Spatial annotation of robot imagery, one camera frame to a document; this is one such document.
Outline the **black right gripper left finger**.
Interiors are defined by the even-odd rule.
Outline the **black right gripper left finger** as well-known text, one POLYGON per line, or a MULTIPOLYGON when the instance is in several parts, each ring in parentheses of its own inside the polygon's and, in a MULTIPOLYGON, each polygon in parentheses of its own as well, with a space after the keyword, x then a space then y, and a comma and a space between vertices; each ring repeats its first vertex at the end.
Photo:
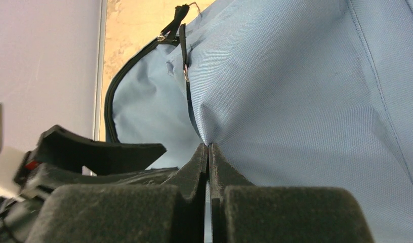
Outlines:
POLYGON ((64 185, 28 242, 203 242, 208 148, 161 185, 64 185))

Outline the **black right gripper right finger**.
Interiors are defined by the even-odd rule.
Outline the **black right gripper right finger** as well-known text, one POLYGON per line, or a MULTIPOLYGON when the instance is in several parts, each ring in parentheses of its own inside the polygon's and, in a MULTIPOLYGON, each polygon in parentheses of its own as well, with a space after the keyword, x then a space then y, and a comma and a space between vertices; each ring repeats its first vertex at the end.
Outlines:
POLYGON ((336 187, 255 186, 209 145, 213 242, 373 242, 362 209, 336 187))

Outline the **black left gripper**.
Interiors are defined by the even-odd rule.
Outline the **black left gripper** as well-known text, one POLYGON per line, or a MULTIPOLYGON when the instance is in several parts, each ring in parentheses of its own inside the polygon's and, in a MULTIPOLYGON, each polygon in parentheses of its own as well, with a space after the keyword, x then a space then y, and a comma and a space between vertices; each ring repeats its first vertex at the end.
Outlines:
POLYGON ((41 200, 27 198, 46 198, 60 186, 163 183, 178 171, 177 167, 144 169, 166 151, 162 144, 94 141, 55 125, 40 136, 35 161, 42 165, 28 176, 22 196, 13 177, 25 153, 4 146, 3 106, 0 104, 0 242, 25 242, 42 206, 41 200), (81 172, 83 166, 106 176, 75 173, 81 172))

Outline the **blue student backpack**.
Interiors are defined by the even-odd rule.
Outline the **blue student backpack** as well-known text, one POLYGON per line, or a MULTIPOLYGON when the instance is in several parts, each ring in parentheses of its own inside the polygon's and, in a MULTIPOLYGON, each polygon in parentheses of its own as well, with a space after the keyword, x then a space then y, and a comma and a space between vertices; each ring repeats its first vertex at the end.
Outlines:
POLYGON ((155 167, 219 146, 255 186, 336 187, 373 242, 413 242, 413 1, 215 1, 112 80, 106 139, 155 167))

